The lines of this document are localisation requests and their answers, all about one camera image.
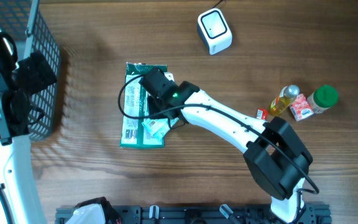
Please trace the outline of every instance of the white smart speaker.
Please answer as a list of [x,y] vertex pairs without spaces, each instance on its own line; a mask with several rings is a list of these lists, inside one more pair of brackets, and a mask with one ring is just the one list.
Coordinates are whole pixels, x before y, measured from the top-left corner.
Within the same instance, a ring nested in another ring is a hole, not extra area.
[[209,54],[216,54],[231,45],[232,34],[223,13],[218,8],[212,8],[198,16],[198,34]]

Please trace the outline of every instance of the black cable cord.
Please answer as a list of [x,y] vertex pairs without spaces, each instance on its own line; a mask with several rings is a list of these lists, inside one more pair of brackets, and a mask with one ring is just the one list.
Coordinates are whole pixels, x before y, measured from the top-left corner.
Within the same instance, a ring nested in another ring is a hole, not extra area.
[[298,194],[298,203],[296,205],[296,213],[295,213],[295,217],[293,217],[293,220],[292,222],[290,222],[289,224],[296,224],[298,219],[300,218],[299,217],[299,214],[302,212],[302,208],[301,208],[301,196],[302,196],[302,192],[308,192],[308,193],[311,193],[311,194],[318,194],[317,191],[314,191],[314,190],[310,190],[310,189],[303,189],[303,188],[300,188],[296,191],[296,193]]
[[223,0],[219,0],[219,2],[216,3],[216,4],[214,5],[214,7],[212,7],[212,9],[215,8],[216,6],[218,6],[219,4],[221,4],[222,2],[223,2]]
[[168,127],[170,130],[175,130],[176,128],[180,128],[180,127],[183,127],[184,125],[186,125],[187,123],[184,122],[183,124],[179,125],[179,126],[176,126],[176,127],[171,127],[171,119],[168,118]]
[[34,124],[37,124],[38,121],[40,121],[44,116],[45,116],[45,112],[43,111],[43,109],[39,108],[39,107],[36,107],[36,106],[33,106],[32,108],[33,110],[39,112],[40,114],[38,115],[38,118],[33,121],[33,122],[29,122],[28,125],[34,125]]
[[118,94],[118,108],[120,110],[120,112],[126,116],[127,118],[131,118],[131,119],[146,119],[146,118],[153,118],[153,117],[156,117],[156,116],[159,116],[159,115],[162,115],[162,114],[165,114],[166,112],[169,112],[169,111],[172,111],[172,110],[177,110],[177,109],[183,109],[185,107],[200,107],[200,108],[206,108],[207,110],[211,110],[211,111],[215,111],[217,113],[220,113],[221,115],[233,120],[234,122],[236,122],[237,124],[240,124],[242,127],[245,127],[246,129],[248,129],[250,132],[256,134],[258,137],[260,137],[261,139],[263,139],[267,144],[271,145],[274,149],[276,149],[299,173],[301,173],[301,175],[306,179],[307,182],[309,182],[309,184],[311,185],[311,187],[314,189],[314,190],[309,190],[309,189],[302,189],[302,191],[305,191],[305,192],[309,192],[309,193],[312,193],[312,194],[318,194],[320,193],[320,190],[319,188],[317,187],[317,185],[310,179],[310,177],[308,176],[308,174],[306,174],[302,168],[298,165],[298,164],[295,164],[276,144],[272,143],[269,139],[267,139],[265,136],[263,136],[262,134],[260,134],[258,131],[256,131],[254,128],[252,128],[251,126],[249,126],[248,124],[245,124],[243,123],[242,121],[238,120],[237,118],[231,116],[230,114],[224,112],[224,111],[221,111],[219,109],[216,109],[216,108],[213,108],[212,106],[210,105],[202,105],[202,104],[187,104],[187,105],[180,105],[180,106],[174,106],[174,107],[171,107],[167,110],[163,110],[163,111],[160,111],[160,112],[157,112],[155,114],[150,114],[150,115],[147,115],[147,116],[141,116],[141,117],[135,117],[135,116],[130,116],[128,114],[126,114],[124,112],[124,110],[122,109],[121,107],[121,95],[122,95],[122,92],[124,91],[125,87],[130,84],[130,82],[134,81],[135,79],[139,78],[139,77],[143,77],[145,75],[138,75],[132,79],[130,79],[127,83],[125,83],[124,86],[122,86],[121,90],[119,91],[119,94]]
[[8,202],[2,191],[3,188],[0,186],[0,201],[1,201],[2,208],[4,209],[7,224],[13,224],[11,210],[9,209]]
[[203,218],[195,218],[193,219],[190,224],[196,224],[196,223],[206,223],[206,221]]

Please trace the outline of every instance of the green lid jar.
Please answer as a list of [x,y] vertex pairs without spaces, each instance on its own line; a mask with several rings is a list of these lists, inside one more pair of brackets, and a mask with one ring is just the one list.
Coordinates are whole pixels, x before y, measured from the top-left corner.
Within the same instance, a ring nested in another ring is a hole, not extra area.
[[322,113],[338,102],[338,92],[330,85],[323,85],[308,97],[311,109],[315,113]]

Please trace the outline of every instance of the barcode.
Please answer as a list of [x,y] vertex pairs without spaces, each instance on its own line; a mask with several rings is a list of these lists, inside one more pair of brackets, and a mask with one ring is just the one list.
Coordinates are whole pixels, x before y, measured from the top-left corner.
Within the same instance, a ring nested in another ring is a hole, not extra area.
[[293,114],[293,116],[295,117],[295,119],[298,119],[298,115],[296,115],[296,111],[293,107],[290,107],[291,108],[291,112]]
[[137,138],[137,130],[127,129],[125,131],[125,138],[126,139]]
[[262,115],[264,114],[264,112],[263,111],[261,111],[261,110],[258,110],[258,113],[256,114],[256,118],[258,118],[258,119],[262,119]]
[[155,124],[155,121],[151,121],[151,122],[148,124],[149,128],[151,128],[154,124]]

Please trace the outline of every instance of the green cap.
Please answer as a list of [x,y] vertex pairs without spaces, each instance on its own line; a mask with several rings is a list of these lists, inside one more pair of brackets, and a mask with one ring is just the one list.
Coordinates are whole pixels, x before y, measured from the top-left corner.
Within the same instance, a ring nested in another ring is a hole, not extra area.
[[323,85],[313,94],[314,102],[322,108],[330,108],[338,102],[338,92],[330,85]]

